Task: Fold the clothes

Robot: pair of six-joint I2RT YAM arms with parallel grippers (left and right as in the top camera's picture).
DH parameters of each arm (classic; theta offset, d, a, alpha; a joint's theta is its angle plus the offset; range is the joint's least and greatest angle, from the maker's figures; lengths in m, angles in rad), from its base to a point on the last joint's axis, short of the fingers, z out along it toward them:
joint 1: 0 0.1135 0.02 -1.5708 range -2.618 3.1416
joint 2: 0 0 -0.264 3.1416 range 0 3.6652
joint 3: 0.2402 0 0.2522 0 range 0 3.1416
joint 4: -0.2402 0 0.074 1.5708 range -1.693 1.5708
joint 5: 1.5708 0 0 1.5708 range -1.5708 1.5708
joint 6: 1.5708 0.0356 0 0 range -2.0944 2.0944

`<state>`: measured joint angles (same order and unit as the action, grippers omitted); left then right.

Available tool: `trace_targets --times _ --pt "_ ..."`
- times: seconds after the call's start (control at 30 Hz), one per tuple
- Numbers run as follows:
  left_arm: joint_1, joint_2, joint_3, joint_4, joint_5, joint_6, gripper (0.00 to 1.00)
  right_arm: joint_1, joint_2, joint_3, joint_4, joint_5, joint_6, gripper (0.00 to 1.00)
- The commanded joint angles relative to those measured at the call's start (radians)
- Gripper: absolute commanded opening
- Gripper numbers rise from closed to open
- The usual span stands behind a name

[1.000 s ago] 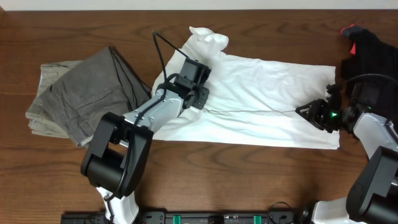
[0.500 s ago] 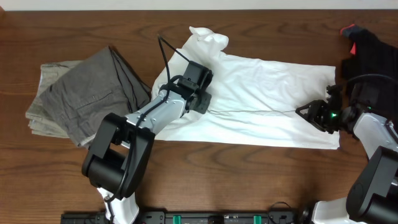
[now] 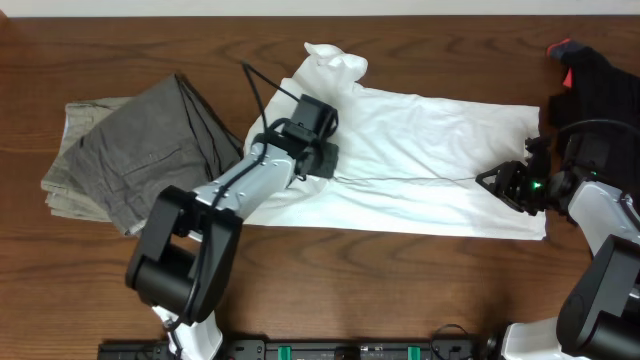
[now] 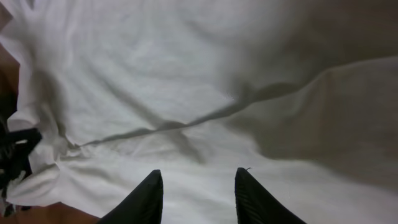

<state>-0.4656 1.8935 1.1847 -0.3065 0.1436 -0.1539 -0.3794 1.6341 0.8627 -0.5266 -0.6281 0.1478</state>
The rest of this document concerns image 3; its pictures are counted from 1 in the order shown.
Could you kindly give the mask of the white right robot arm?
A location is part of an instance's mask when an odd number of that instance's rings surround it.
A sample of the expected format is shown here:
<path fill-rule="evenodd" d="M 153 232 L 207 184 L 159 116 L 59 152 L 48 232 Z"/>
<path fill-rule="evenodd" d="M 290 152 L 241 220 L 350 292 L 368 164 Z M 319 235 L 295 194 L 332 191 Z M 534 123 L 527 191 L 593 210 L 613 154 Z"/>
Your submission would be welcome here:
<path fill-rule="evenodd" d="M 477 183 L 530 215 L 554 209 L 582 231 L 592 261 L 555 317 L 512 323 L 490 337 L 483 359 L 639 357 L 639 214 L 633 197 L 589 167 L 554 175 L 519 161 L 479 174 Z"/>

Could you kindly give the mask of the white printed t-shirt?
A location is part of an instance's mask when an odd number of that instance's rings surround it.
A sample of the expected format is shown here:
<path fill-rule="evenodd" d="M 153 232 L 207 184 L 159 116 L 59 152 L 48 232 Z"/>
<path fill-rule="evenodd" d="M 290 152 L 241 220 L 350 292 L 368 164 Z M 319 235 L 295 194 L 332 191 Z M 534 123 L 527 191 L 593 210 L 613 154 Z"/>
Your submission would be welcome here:
<path fill-rule="evenodd" d="M 320 227 L 440 236 L 539 240 L 544 214 L 510 209 L 476 182 L 478 174 L 523 160 L 538 135 L 534 106 L 422 97 L 367 88 L 363 57 L 307 44 L 307 58 L 281 81 L 250 128 L 293 113 L 307 94 L 335 107 L 332 177 L 293 182 L 249 217 L 252 225 Z"/>

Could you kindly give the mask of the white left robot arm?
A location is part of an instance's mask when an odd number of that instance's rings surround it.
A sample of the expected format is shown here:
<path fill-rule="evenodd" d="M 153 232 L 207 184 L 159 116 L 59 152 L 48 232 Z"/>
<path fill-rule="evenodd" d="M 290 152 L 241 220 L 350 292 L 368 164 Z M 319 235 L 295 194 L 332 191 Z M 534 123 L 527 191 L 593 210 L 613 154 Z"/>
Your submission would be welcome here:
<path fill-rule="evenodd" d="M 269 197 L 309 175 L 330 178 L 337 145 L 260 134 L 216 180 L 157 197 L 130 259 L 126 285 L 161 318 L 176 359 L 212 359 L 223 335 L 214 309 L 229 281 L 243 223 Z"/>

